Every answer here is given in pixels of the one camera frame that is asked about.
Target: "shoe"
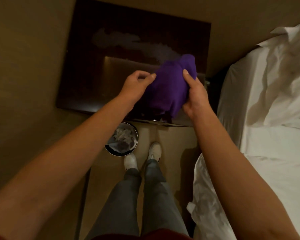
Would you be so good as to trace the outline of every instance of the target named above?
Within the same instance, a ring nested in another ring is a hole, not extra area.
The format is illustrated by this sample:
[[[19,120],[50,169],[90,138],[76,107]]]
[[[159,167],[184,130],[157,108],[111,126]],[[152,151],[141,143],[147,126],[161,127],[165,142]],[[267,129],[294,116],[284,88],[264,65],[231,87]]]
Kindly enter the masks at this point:
[[[124,167],[126,168],[126,170],[131,169],[131,168],[135,168],[139,171],[138,169],[138,164],[137,164],[137,159],[136,156],[133,153],[130,153],[129,155],[124,157]]]
[[[155,159],[157,162],[160,161],[162,149],[161,145],[159,142],[154,142],[149,148],[149,155],[148,155],[148,160],[149,159]]]

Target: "forearm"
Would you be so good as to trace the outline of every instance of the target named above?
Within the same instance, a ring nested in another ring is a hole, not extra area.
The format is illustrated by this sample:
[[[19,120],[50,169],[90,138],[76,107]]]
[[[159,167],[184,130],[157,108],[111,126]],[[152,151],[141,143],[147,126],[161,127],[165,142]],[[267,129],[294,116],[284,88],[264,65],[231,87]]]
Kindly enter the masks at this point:
[[[26,165],[0,191],[0,234],[34,238],[132,107],[115,98]]]
[[[213,186],[238,239],[299,239],[282,203],[232,142],[211,108],[194,129]]]

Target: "microfiber cloth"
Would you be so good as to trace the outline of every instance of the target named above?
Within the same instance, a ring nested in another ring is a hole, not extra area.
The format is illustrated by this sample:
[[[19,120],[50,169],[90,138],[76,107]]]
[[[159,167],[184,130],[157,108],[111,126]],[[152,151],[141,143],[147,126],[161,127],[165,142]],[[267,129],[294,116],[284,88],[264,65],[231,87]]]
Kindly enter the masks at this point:
[[[142,104],[155,109],[159,115],[168,113],[172,118],[175,117],[187,101],[189,93],[189,85],[182,75],[183,69],[194,79],[197,77],[193,55],[186,54],[177,60],[164,62],[155,72],[156,79],[145,90]]]

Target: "mattress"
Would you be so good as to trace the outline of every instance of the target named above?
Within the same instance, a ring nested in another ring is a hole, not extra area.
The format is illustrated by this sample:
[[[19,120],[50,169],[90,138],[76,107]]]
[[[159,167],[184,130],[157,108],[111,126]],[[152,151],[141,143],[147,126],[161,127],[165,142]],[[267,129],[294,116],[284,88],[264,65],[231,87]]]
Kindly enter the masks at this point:
[[[268,52],[266,47],[256,48],[229,68],[217,115],[236,146],[279,197],[300,234],[300,129],[253,126],[255,115],[263,111]],[[193,201],[187,209],[197,224],[194,239],[236,239],[202,155],[195,166]]]

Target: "gray pants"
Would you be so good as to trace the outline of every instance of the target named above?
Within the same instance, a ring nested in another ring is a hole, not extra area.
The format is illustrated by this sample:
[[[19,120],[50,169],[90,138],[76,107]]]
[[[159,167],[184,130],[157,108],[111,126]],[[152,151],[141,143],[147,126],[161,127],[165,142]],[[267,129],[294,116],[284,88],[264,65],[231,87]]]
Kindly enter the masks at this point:
[[[123,181],[113,188],[85,240],[103,234],[139,236],[137,198],[140,184],[141,177],[138,170],[127,170]],[[141,235],[161,228],[188,235],[159,164],[156,160],[150,159],[146,162],[144,173]]]

